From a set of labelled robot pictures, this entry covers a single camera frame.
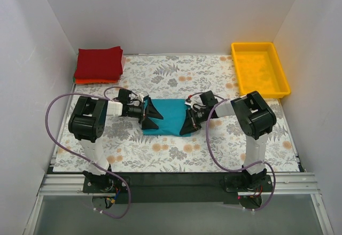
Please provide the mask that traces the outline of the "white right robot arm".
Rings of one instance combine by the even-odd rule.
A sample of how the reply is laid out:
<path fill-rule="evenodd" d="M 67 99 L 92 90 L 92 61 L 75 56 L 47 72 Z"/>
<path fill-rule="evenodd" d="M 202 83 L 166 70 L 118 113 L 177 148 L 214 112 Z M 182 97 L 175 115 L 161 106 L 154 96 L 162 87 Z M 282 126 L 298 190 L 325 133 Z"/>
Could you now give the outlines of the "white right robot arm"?
<path fill-rule="evenodd" d="M 277 120 L 276 115 L 262 96 L 253 91 L 234 100 L 223 99 L 211 91 L 199 93 L 203 104 L 197 108 L 189 96 L 185 104 L 185 120 L 180 135 L 187 135 L 201 129 L 202 123 L 209 124 L 211 119 L 235 116 L 246 137 L 245 160 L 241 168 L 225 168 L 215 157 L 214 163 L 227 172 L 224 178 L 226 189 L 257 190 L 269 184 L 267 169 L 271 165 L 265 162 L 266 142 Z"/>

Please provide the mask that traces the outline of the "folded red t-shirt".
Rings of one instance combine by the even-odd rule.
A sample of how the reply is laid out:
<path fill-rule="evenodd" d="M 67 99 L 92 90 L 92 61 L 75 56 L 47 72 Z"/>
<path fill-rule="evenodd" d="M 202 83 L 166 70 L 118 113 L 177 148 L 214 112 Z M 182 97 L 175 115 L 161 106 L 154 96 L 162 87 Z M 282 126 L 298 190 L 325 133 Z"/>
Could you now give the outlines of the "folded red t-shirt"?
<path fill-rule="evenodd" d="M 109 49 L 79 49 L 74 78 L 117 81 L 123 74 L 122 61 L 123 50 L 120 46 Z"/>

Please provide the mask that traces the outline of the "yellow plastic tray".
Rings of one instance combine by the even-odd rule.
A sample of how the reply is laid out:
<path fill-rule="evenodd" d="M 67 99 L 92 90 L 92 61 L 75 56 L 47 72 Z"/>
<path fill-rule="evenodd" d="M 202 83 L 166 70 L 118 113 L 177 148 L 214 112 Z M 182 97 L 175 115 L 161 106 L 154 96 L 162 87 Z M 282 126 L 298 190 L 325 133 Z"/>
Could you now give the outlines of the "yellow plastic tray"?
<path fill-rule="evenodd" d="M 272 42 L 234 42 L 231 56 L 241 95 L 257 91 L 264 98 L 281 99 L 291 93 Z"/>

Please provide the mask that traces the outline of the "aluminium frame rail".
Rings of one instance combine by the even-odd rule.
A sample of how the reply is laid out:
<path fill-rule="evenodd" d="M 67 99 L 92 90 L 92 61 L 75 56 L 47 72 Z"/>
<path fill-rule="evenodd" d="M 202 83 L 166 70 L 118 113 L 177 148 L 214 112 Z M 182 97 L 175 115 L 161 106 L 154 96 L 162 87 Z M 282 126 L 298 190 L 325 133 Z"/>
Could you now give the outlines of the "aluminium frame rail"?
<path fill-rule="evenodd" d="M 47 174 L 38 191 L 40 195 L 84 195 L 81 174 Z M 320 194 L 313 173 L 276 173 L 274 194 Z"/>

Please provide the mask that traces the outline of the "folded pink t-shirt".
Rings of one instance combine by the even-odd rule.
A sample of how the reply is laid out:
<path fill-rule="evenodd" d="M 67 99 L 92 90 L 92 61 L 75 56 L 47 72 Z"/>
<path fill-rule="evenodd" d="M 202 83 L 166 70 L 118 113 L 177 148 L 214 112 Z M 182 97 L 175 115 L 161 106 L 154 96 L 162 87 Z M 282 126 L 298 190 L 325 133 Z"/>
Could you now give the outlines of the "folded pink t-shirt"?
<path fill-rule="evenodd" d="M 125 63 L 126 63 L 126 57 L 122 55 L 121 60 L 120 60 L 120 65 L 119 65 L 119 78 L 123 74 Z"/>

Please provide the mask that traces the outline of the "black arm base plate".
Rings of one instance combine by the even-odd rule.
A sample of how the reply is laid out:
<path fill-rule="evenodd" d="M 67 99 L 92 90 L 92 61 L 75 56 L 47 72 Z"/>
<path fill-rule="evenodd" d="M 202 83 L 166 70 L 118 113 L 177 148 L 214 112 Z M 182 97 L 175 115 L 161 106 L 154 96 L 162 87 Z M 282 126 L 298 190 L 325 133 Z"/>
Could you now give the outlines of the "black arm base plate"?
<path fill-rule="evenodd" d="M 238 204 L 239 193 L 257 198 L 271 192 L 271 177 L 241 173 L 118 173 L 95 175 L 83 171 L 83 193 L 109 195 L 117 204 L 222 202 Z"/>

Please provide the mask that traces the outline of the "folded orange t-shirt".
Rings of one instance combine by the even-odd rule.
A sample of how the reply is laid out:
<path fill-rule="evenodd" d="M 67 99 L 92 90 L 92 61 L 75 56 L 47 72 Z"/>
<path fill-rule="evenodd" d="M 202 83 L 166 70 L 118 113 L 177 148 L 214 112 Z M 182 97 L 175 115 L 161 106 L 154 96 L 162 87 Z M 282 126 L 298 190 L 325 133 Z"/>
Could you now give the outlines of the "folded orange t-shirt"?
<path fill-rule="evenodd" d="M 104 80 L 104 79 L 75 79 L 75 84 L 115 84 L 117 80 Z"/>

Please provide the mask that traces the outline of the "teal t-shirt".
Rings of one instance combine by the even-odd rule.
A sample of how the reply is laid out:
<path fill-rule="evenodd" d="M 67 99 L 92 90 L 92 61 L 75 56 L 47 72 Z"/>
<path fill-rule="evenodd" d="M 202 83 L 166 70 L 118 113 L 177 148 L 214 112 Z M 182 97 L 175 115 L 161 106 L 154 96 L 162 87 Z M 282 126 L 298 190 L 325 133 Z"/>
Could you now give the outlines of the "teal t-shirt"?
<path fill-rule="evenodd" d="M 143 130 L 143 135 L 191 136 L 191 134 L 180 135 L 187 109 L 185 99 L 152 99 L 152 103 L 164 119 L 151 118 L 159 128 Z"/>

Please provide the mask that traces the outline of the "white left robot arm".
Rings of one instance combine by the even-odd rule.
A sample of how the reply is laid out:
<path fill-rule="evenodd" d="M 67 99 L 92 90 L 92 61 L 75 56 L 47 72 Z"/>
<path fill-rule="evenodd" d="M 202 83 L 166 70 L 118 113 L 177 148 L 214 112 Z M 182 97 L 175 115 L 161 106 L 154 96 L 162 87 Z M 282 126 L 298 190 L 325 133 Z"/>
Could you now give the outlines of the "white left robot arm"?
<path fill-rule="evenodd" d="M 102 140 L 108 116 L 136 118 L 142 130 L 157 130 L 159 127 L 152 119 L 164 119 L 146 92 L 133 97 L 132 91 L 121 88 L 113 100 L 79 96 L 69 119 L 68 130 L 78 140 L 85 157 L 91 162 L 89 170 L 82 174 L 88 180 L 88 185 L 101 192 L 127 188 L 120 179 L 94 166 L 97 164 L 106 170 L 111 166 L 105 156 Z"/>

